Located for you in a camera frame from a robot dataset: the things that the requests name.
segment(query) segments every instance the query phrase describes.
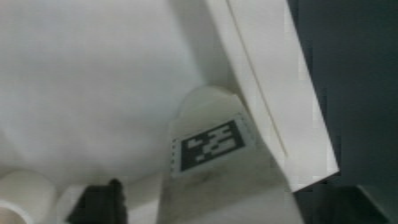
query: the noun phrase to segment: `dark background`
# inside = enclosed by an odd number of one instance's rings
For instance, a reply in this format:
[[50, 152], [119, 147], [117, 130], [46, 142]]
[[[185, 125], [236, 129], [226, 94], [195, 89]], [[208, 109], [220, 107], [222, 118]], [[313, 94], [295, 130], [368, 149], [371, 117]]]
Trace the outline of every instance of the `dark background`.
[[398, 180], [398, 1], [288, 0], [341, 172], [297, 194]]

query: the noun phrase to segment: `white surface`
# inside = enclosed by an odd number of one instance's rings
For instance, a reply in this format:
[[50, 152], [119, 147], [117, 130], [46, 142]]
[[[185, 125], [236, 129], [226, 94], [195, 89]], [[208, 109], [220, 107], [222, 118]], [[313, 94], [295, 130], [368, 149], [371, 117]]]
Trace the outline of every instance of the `white surface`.
[[0, 179], [0, 208], [16, 212], [27, 224], [44, 221], [55, 195], [55, 186], [36, 173], [18, 171]]
[[[201, 106], [194, 106], [190, 100], [203, 100]], [[183, 110], [171, 125], [171, 136], [179, 140], [231, 121], [236, 114], [245, 117], [247, 113], [236, 95], [210, 88], [201, 88], [188, 95]], [[283, 172], [268, 149], [256, 142], [249, 119], [242, 122], [245, 128], [240, 128], [240, 133], [249, 136], [245, 147], [176, 178], [165, 172], [158, 224], [302, 223]]]
[[284, 0], [208, 0], [263, 139], [299, 190], [338, 172]]
[[0, 173], [66, 186], [162, 169], [183, 97], [229, 72], [219, 40], [197, 61], [176, 11], [169, 0], [2, 1]]

